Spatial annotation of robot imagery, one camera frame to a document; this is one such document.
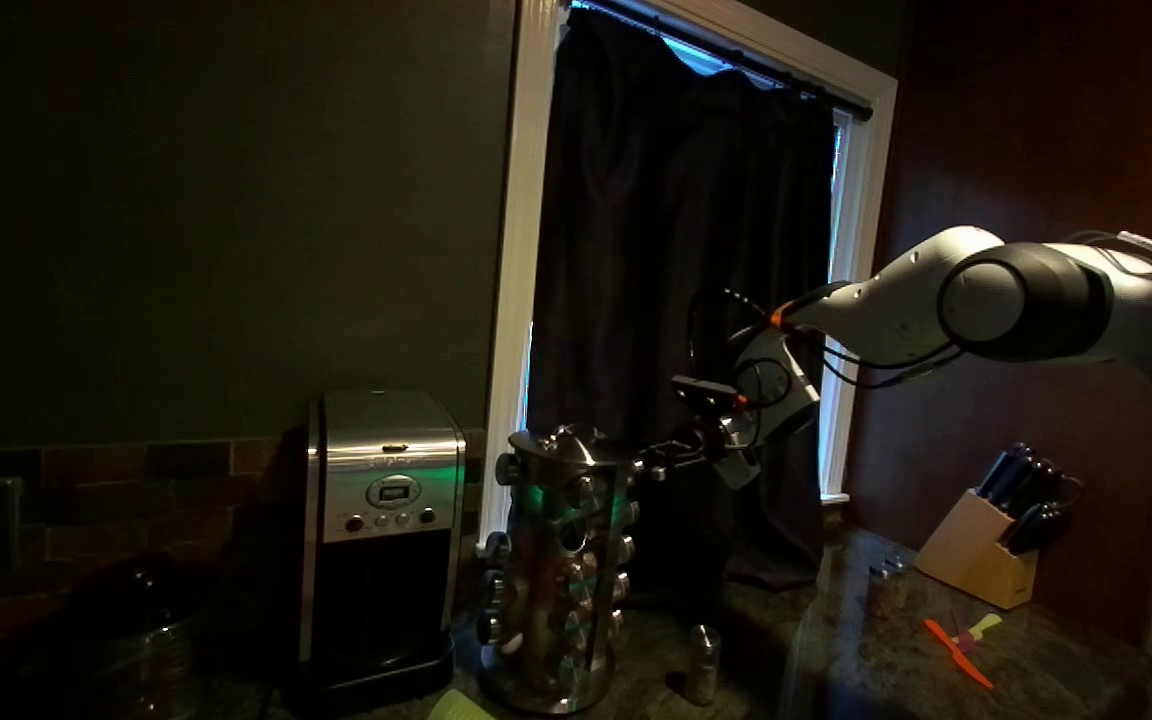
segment robotic arm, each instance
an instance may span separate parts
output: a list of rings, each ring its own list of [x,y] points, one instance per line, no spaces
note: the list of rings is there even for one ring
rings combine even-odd
[[[950,346],[993,361],[1121,361],[1152,380],[1152,238],[1136,230],[1003,242],[946,226],[871,278],[780,302],[863,362],[920,362]]]

